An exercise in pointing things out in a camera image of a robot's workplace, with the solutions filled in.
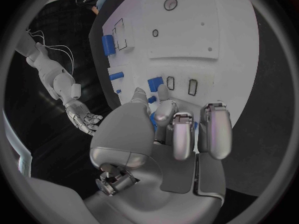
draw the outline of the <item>white robotic arm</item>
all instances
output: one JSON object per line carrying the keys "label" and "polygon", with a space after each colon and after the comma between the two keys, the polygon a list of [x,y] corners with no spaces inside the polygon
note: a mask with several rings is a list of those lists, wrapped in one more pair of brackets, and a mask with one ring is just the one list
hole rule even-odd
{"label": "white robotic arm", "polygon": [[20,39],[16,49],[26,57],[27,63],[38,70],[39,78],[49,94],[61,99],[66,113],[72,123],[81,131],[94,135],[95,125],[103,117],[90,113],[85,104],[78,98],[81,96],[81,85],[56,61],[48,57],[48,51],[41,43],[35,43],[28,32]]}

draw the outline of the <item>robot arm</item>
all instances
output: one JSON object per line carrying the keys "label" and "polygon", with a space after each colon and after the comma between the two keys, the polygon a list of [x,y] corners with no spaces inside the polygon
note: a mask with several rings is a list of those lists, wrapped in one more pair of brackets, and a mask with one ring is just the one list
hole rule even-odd
{"label": "robot arm", "polygon": [[90,113],[89,109],[78,100],[81,85],[56,61],[48,57],[46,47],[35,43],[28,32],[20,39],[16,49],[26,57],[26,62],[38,70],[39,78],[49,94],[55,100],[61,99],[71,122],[81,131],[94,135],[95,125],[103,117]]}

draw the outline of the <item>silver robot hand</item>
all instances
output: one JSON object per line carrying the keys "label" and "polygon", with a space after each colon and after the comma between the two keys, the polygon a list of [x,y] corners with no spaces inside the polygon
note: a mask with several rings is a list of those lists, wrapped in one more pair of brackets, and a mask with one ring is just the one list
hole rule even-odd
{"label": "silver robot hand", "polygon": [[66,104],[66,113],[76,128],[93,136],[98,129],[97,124],[103,117],[101,115],[95,115],[90,113],[85,104],[79,100],[73,101],[71,104]]}

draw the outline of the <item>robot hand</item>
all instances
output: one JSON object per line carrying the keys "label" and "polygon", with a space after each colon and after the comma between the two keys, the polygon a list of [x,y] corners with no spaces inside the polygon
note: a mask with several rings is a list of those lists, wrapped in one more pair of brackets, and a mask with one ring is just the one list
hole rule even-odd
{"label": "robot hand", "polygon": [[103,117],[90,113],[85,104],[79,100],[73,101],[71,104],[66,104],[66,113],[72,123],[81,131],[93,136],[98,129],[97,124]]}

